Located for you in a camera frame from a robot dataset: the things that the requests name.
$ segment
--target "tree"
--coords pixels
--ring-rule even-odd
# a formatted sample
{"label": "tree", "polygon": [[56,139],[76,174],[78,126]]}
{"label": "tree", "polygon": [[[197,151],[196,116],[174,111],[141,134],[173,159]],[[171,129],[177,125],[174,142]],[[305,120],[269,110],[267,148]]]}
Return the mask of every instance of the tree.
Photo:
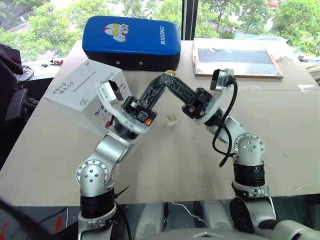
{"label": "tree", "polygon": [[37,39],[49,43],[47,50],[64,57],[79,37],[70,30],[71,22],[62,10],[49,11],[53,7],[51,3],[44,3],[36,8],[35,16],[29,19],[29,26]]}
{"label": "tree", "polygon": [[246,33],[260,34],[264,32],[268,19],[272,16],[265,0],[246,0],[239,14],[239,20]]}
{"label": "tree", "polygon": [[157,0],[148,0],[145,4],[145,8],[150,9],[155,13],[157,11]]}
{"label": "tree", "polygon": [[152,18],[172,22],[181,30],[182,0],[164,0]]}
{"label": "tree", "polygon": [[82,37],[85,24],[90,17],[96,15],[113,15],[108,3],[101,0],[79,0],[67,8],[66,14],[71,23],[76,26],[80,37]]}
{"label": "tree", "polygon": [[281,4],[273,18],[273,29],[288,44],[306,54],[316,54],[320,41],[320,2],[288,0]]}
{"label": "tree", "polygon": [[0,29],[0,43],[18,49],[22,61],[35,61],[39,54],[46,52],[49,42],[38,39],[32,30],[24,32],[4,32]]}
{"label": "tree", "polygon": [[217,30],[219,30],[222,18],[228,18],[233,12],[239,11],[239,2],[237,0],[202,0],[208,3],[210,9],[217,14]]}
{"label": "tree", "polygon": [[219,33],[213,29],[211,21],[217,18],[217,15],[210,9],[208,3],[200,1],[198,3],[198,12],[195,25],[195,38],[218,38]]}
{"label": "tree", "polygon": [[145,18],[147,15],[142,11],[143,2],[141,0],[111,0],[112,3],[118,2],[123,4],[124,10],[122,14],[126,17]]}
{"label": "tree", "polygon": [[12,0],[16,5],[23,7],[25,12],[30,12],[33,8],[41,6],[46,0]]}
{"label": "tree", "polygon": [[0,17],[1,18],[6,18],[8,14],[11,12],[11,9],[12,7],[9,4],[3,1],[0,1]]}

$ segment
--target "cartoon character print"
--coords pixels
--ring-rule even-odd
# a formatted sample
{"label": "cartoon character print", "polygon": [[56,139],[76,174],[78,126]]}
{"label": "cartoon character print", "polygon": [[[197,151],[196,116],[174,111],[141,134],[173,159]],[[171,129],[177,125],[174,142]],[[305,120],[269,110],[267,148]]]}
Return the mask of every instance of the cartoon character print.
{"label": "cartoon character print", "polygon": [[111,23],[103,30],[106,34],[113,36],[114,40],[118,42],[125,42],[126,35],[129,32],[129,26],[126,24]]}

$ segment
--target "black cable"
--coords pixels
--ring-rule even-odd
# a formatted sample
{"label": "black cable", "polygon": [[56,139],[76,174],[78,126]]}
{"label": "black cable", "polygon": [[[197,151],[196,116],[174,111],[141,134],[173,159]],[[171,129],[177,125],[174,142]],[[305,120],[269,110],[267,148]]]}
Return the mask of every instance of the black cable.
{"label": "black cable", "polygon": [[36,237],[38,240],[53,240],[54,238],[38,223],[34,222],[29,216],[22,214],[21,212],[14,209],[9,204],[5,203],[0,199],[0,209],[10,214],[22,228],[30,235]]}
{"label": "black cable", "polygon": [[122,191],[118,192],[118,193],[115,193],[114,194],[114,198],[117,199],[121,194],[124,193],[125,190],[127,190],[130,186],[126,186]]}
{"label": "black cable", "polygon": [[[29,79],[31,79],[35,75],[35,71],[31,67],[29,67],[28,65],[23,65],[22,67],[23,67],[22,75],[19,75],[17,78],[17,81],[19,81],[19,82],[28,81]],[[21,76],[23,76],[27,73],[30,73],[29,77],[27,77],[25,80],[19,80]]]}
{"label": "black cable", "polygon": [[124,220],[124,223],[125,223],[125,227],[126,227],[126,231],[128,233],[128,239],[132,240],[131,231],[130,231],[130,225],[129,225],[127,216],[125,215],[125,212],[123,211],[122,207],[117,202],[115,202],[115,204],[116,204],[116,207],[119,209],[120,214],[123,217],[123,220]]}
{"label": "black cable", "polygon": [[50,218],[52,218],[52,217],[54,217],[54,216],[56,216],[56,215],[64,212],[66,209],[67,209],[67,207],[65,206],[65,207],[64,207],[63,209],[61,209],[60,211],[58,211],[58,212],[56,212],[56,213],[54,213],[54,214],[52,214],[52,215],[50,215],[50,216],[47,216],[46,218],[38,221],[37,223],[38,223],[38,224],[41,224],[41,223],[43,223],[44,221],[46,221],[46,220],[48,220],[48,219],[50,219]]}
{"label": "black cable", "polygon": [[[218,129],[216,130],[216,132],[215,132],[215,134],[214,134],[214,137],[213,137],[213,140],[212,140],[212,147],[213,147],[213,149],[214,149],[215,151],[217,151],[218,153],[224,155],[224,158],[223,158],[222,161],[220,162],[219,167],[222,167],[222,166],[226,163],[226,161],[227,161],[227,159],[228,159],[229,157],[232,157],[233,155],[235,155],[235,153],[231,153],[231,154],[230,154],[231,149],[232,149],[232,138],[231,138],[231,134],[230,134],[229,130],[226,128],[226,125],[225,125],[225,120],[226,120],[226,118],[228,117],[231,109],[233,108],[233,106],[234,106],[234,104],[235,104],[235,101],[236,101],[236,98],[237,98],[237,93],[238,93],[238,84],[237,84],[237,81],[236,81],[235,78],[232,78],[232,79],[231,79],[231,84],[233,85],[232,99],[231,99],[230,104],[229,104],[227,110],[225,111],[223,117],[221,118],[221,121],[220,121],[220,123],[219,123],[219,125],[218,125]],[[220,151],[220,150],[217,149],[217,147],[216,147],[216,141],[217,141],[217,138],[218,138],[218,136],[219,136],[219,134],[220,134],[220,132],[221,132],[222,129],[224,129],[224,130],[226,131],[226,133],[230,135],[230,137],[229,137],[229,135],[228,135],[229,143],[228,143],[228,151],[227,151],[227,152]]]}
{"label": "black cable", "polygon": [[229,129],[226,127],[226,126],[224,126],[223,127],[223,129],[226,131],[226,134],[228,135],[228,142],[229,142],[229,144],[228,144],[228,150],[227,150],[227,152],[226,152],[226,155],[224,156],[224,158],[221,160],[221,162],[219,163],[219,167],[221,168],[223,165],[225,165],[225,163],[226,163],[226,161],[227,161],[227,159],[229,158],[229,157],[231,157],[231,149],[232,149],[232,138],[231,138],[231,134],[230,134],[230,132],[229,132]]}

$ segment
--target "white cardboard box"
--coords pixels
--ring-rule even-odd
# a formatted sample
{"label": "white cardboard box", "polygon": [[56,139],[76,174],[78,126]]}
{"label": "white cardboard box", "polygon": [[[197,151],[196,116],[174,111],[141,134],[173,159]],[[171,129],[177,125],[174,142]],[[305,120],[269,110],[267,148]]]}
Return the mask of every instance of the white cardboard box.
{"label": "white cardboard box", "polygon": [[44,97],[58,103],[59,108],[81,128],[103,135],[112,115],[101,103],[95,86],[106,80],[117,84],[124,101],[131,95],[121,69],[87,60]]}

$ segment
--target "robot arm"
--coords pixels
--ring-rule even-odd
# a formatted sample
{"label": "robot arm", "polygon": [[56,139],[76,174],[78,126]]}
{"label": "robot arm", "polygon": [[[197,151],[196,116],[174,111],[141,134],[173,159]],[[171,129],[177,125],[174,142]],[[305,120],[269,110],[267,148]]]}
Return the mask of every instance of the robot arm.
{"label": "robot arm", "polygon": [[205,124],[214,138],[229,144],[235,151],[235,154],[225,154],[225,160],[233,159],[232,188],[236,197],[230,203],[230,213],[235,228],[273,240],[318,239],[316,231],[299,223],[277,221],[269,186],[265,183],[263,139],[228,116],[229,108],[225,113],[219,108],[228,95],[227,87],[234,82],[232,70],[214,71],[210,89],[215,93],[211,95],[203,88],[193,91],[179,78],[164,73],[149,84],[139,99],[130,96],[123,105],[114,82],[106,81],[96,86],[100,100],[116,121],[98,142],[94,153],[76,171],[81,193],[78,240],[92,239],[94,233],[90,230],[100,228],[104,229],[103,239],[112,239],[113,229],[117,226],[115,166],[128,154],[138,135],[148,131],[157,116],[152,108],[166,87],[184,103],[182,111],[188,117],[197,124]]}

